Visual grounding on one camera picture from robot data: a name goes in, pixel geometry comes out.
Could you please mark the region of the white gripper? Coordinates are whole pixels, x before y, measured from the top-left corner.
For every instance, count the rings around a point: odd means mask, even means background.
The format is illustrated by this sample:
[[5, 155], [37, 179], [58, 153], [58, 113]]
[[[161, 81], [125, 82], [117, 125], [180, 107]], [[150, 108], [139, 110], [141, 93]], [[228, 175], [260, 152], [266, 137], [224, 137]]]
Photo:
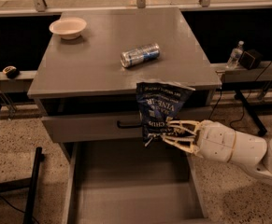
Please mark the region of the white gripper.
[[167, 122], [169, 128], [176, 134], [189, 133], [198, 138], [196, 144], [194, 137], [175, 137], [162, 135], [162, 140], [180, 150], [196, 154], [200, 158], [210, 161], [228, 162], [232, 156], [236, 132], [219, 122], [204, 120], [201, 123], [196, 120], [171, 120]]

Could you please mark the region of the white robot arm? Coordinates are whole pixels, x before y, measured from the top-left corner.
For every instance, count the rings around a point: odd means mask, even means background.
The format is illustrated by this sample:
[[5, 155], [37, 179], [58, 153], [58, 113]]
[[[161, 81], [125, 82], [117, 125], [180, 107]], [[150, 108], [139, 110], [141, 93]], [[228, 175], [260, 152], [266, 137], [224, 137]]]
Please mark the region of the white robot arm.
[[167, 125], [172, 132], [161, 134], [167, 144], [206, 160], [230, 162], [272, 186], [272, 139], [266, 142], [211, 120], [172, 120]]

